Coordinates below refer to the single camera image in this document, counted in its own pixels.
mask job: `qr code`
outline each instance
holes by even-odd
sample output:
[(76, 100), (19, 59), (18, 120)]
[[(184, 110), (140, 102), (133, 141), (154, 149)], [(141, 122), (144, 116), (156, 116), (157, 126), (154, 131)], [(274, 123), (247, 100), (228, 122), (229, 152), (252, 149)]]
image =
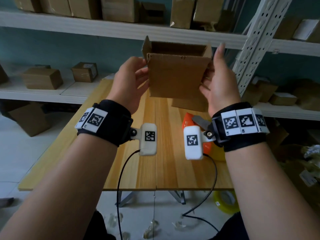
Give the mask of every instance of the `qr code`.
[(198, 136), (197, 135), (186, 136), (186, 144), (188, 146), (197, 146), (198, 145)]
[(146, 131), (145, 141), (156, 141), (156, 132), (155, 131)]
[(88, 120), (88, 123), (99, 127), (103, 119), (103, 116), (93, 113)]
[(256, 118), (257, 118), (259, 126), (266, 126), (266, 122), (264, 120), (264, 117), (261, 114), (256, 114)]
[(241, 127), (254, 126), (254, 118), (252, 114), (239, 115), (239, 121)]
[(239, 127), (237, 117), (235, 116), (223, 119), (223, 123), (226, 130)]
[(83, 122), (86, 119), (88, 113), (89, 112), (84, 113), (83, 116), (81, 117), (81, 119), (79, 120), (79, 122)]

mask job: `metal blade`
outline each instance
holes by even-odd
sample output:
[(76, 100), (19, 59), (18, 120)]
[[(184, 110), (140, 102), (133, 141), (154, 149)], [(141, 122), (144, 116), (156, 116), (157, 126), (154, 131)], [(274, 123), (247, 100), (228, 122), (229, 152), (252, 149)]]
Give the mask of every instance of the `metal blade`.
[(199, 115), (195, 115), (192, 117), (192, 121), (194, 123), (196, 123), (197, 125), (199, 125), (202, 129), (204, 129), (205, 131), (208, 130), (208, 126), (210, 125), (210, 122), (203, 119), (201, 116)]

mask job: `person's left hand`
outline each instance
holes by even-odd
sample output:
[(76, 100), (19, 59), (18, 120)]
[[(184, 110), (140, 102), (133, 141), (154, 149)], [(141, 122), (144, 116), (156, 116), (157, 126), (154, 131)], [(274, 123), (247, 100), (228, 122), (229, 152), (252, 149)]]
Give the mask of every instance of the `person's left hand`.
[(143, 58), (130, 57), (115, 74), (111, 91), (106, 99), (121, 104), (134, 114), (138, 110), (141, 96), (149, 87), (148, 68), (144, 68), (146, 64)]

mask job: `hand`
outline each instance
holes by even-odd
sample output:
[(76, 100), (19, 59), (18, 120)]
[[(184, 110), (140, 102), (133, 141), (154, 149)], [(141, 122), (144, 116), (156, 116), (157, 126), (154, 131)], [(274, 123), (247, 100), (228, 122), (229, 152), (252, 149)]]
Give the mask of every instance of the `hand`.
[(134, 114), (138, 110), (141, 96), (149, 87), (148, 68), (143, 68), (146, 64), (142, 58), (130, 57), (115, 74), (111, 91), (106, 99), (121, 104)]
[(241, 102), (236, 76), (224, 60), (224, 49), (225, 44), (217, 48), (199, 88), (208, 100), (211, 117), (219, 110)]

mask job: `black cable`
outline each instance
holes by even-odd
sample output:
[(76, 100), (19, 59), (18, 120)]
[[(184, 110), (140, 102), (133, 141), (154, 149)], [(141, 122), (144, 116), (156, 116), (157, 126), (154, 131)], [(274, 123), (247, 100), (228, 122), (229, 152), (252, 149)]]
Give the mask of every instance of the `black cable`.
[(200, 218), (200, 217), (188, 216), (188, 215), (187, 215), (187, 214), (189, 214), (190, 212), (192, 212), (192, 211), (194, 211), (195, 209), (197, 209), (203, 202), (206, 201), (206, 199), (209, 197), (209, 195), (210, 195), (210, 194), (212, 193), (212, 191), (214, 190), (214, 187), (215, 187), (215, 185), (216, 185), (216, 183), (217, 183), (217, 177), (218, 177), (217, 165), (216, 165), (216, 163), (214, 162), (213, 158), (210, 157), (208, 154), (203, 153), (203, 155), (204, 155), (205, 157), (209, 157), (209, 158), (212, 160), (213, 164), (214, 164), (214, 168), (215, 168), (215, 171), (216, 171), (216, 175), (215, 175), (215, 177), (214, 177), (213, 186), (212, 186), (212, 188), (210, 189), (209, 193), (203, 198), (203, 200), (202, 200), (198, 205), (196, 205), (195, 207), (191, 208), (191, 210), (188, 210), (186, 213), (182, 214), (182, 216), (184, 216), (184, 217), (189, 217), (189, 218), (195, 218), (195, 219), (198, 219), (198, 220), (202, 220), (202, 221), (208, 223), (210, 226), (212, 226), (217, 232), (219, 232), (219, 230), (218, 230), (214, 225), (212, 225), (210, 222), (208, 222), (207, 220), (205, 220), (205, 219), (203, 219), (203, 218)]
[(121, 170), (121, 173), (120, 173), (120, 176), (119, 176), (119, 181), (118, 181), (118, 187), (117, 187), (117, 214), (118, 214), (118, 225), (119, 225), (119, 232), (120, 232), (120, 237), (121, 237), (121, 240), (123, 240), (122, 238), (122, 232), (121, 232), (121, 226), (120, 226), (120, 217), (119, 217), (119, 187), (120, 187), (120, 180), (121, 180), (121, 176), (122, 176), (122, 173), (123, 173), (123, 170), (125, 169), (125, 166), (127, 164), (127, 162), (129, 161), (129, 159), (136, 153), (138, 153), (140, 150), (137, 150), (135, 151), (134, 153), (132, 153), (128, 159), (126, 160), (126, 162), (123, 164), (123, 167), (122, 167), (122, 170)]

